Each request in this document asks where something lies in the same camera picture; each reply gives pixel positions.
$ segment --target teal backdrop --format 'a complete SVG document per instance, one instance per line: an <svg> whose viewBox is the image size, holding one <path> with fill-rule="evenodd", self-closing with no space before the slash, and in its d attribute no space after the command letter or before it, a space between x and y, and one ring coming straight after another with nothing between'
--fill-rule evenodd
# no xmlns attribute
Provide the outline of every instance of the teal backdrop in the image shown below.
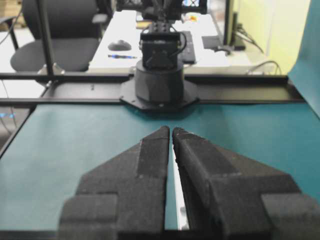
<svg viewBox="0 0 320 240"><path fill-rule="evenodd" d="M320 1L311 0L296 64L288 74L320 116Z"/></svg>

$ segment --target teal mat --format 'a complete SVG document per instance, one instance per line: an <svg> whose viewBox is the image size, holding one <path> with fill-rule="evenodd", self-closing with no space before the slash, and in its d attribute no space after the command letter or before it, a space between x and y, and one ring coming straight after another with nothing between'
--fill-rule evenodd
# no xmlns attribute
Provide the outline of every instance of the teal mat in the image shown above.
<svg viewBox="0 0 320 240"><path fill-rule="evenodd" d="M301 95L320 117L319 62L320 1L311 0L299 56L288 75Z"/></svg>
<svg viewBox="0 0 320 240"><path fill-rule="evenodd" d="M55 231L63 202L83 173L163 125L286 171L320 202L320 121L307 104L194 105L175 114L39 105L0 161L0 230ZM177 228L172 164L167 229Z"/></svg>

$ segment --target floor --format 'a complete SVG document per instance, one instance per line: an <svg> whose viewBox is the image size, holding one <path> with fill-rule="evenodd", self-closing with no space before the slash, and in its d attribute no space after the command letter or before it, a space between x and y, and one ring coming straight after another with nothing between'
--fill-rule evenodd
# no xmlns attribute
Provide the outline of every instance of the floor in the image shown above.
<svg viewBox="0 0 320 240"><path fill-rule="evenodd" d="M16 29L15 35L20 47L34 40L28 28ZM0 40L6 36L7 32L0 32ZM15 53L11 38L8 37L0 45L0 74L15 73L15 70L10 65L10 59ZM4 80L5 88L10 98L37 98L43 91L43 87L35 81L25 80ZM7 98L3 84L0 84L0 98Z"/></svg>

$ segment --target pen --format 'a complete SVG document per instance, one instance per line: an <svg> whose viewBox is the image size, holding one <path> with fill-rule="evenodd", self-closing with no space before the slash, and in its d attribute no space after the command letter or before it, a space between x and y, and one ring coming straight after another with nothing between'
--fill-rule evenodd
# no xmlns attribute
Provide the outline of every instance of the pen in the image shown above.
<svg viewBox="0 0 320 240"><path fill-rule="evenodd" d="M113 59L136 59L136 56L125 56L125 55L117 55L117 54L112 54L108 55L109 58Z"/></svg>

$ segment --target cable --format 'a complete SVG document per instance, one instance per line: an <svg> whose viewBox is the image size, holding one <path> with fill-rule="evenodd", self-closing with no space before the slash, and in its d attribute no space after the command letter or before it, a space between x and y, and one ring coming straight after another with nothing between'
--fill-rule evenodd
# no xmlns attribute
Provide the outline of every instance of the cable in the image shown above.
<svg viewBox="0 0 320 240"><path fill-rule="evenodd" d="M174 52L174 53L172 53L169 57L171 58L171 57L173 57L173 56L176 56L176 55L178 55L178 54L180 54L180 53L182 53L185 49L186 49L186 47L187 47L187 36L183 33L183 32L180 32L182 35L183 35L183 37L184 37L184 45L183 45L183 47L182 48L180 48L178 51L176 51L176 52Z"/></svg>
<svg viewBox="0 0 320 240"><path fill-rule="evenodd" d="M236 31L235 31L235 34L236 33L239 33L239 34L245 36L245 37L243 37L243 36L237 34L237 36L239 38L256 46L264 54L263 49L257 44L257 42L254 40L254 38L242 27L242 25L238 25L238 27L236 28Z"/></svg>
<svg viewBox="0 0 320 240"><path fill-rule="evenodd" d="M3 88L4 88L4 92L5 92L6 98L8 99L8 98L9 98L9 94L8 94L8 90L7 90L7 88L6 88L6 85L5 85L5 83L4 83L3 80L1 80L1 83L2 83ZM11 111L11 115L12 115L12 118L13 118L14 126L15 126L15 128L17 128L16 116L15 116L15 114L14 114L14 111L13 111L13 109L12 109L12 106L10 106L10 111Z"/></svg>
<svg viewBox="0 0 320 240"><path fill-rule="evenodd" d="M20 12L18 13L18 15L15 17L15 20L13 22L13 24L11 25L11 27L9 28L7 34L5 35L5 37L0 41L0 45L7 39L7 37L10 35L10 33L14 30L14 27L18 21L18 18L20 17L20 15L22 14L22 10L24 8L24 2L22 1L22 5L21 5L21 9Z"/></svg>
<svg viewBox="0 0 320 240"><path fill-rule="evenodd" d="M261 51L261 53L265 53L264 51L263 51L263 49L253 40L253 39L247 39L247 38L245 38L245 37L242 37L241 35L239 35L239 34L237 34L237 36L239 37L239 38L241 38L242 40L244 40L244 41L246 41L246 42L248 42L248 43L250 43L250 44L252 44L252 45L254 45L254 46L256 46L260 51Z"/></svg>
<svg viewBox="0 0 320 240"><path fill-rule="evenodd" d="M282 75L282 70L281 70L281 67L280 65L276 62L276 61L273 61L273 60L270 60L270 61L265 61L257 66L254 66L252 68L250 68L246 75L249 75L249 73L252 73L253 71L257 70L258 68L261 68L262 66L266 65L266 64L275 64L276 65L276 70L275 70L275 73L278 73L278 70L280 72L280 75Z"/></svg>
<svg viewBox="0 0 320 240"><path fill-rule="evenodd" d="M4 120L2 117L0 117L0 122L2 123L2 126L5 128L5 130L7 131L7 133L9 134L9 136L12 134L12 132L7 128Z"/></svg>

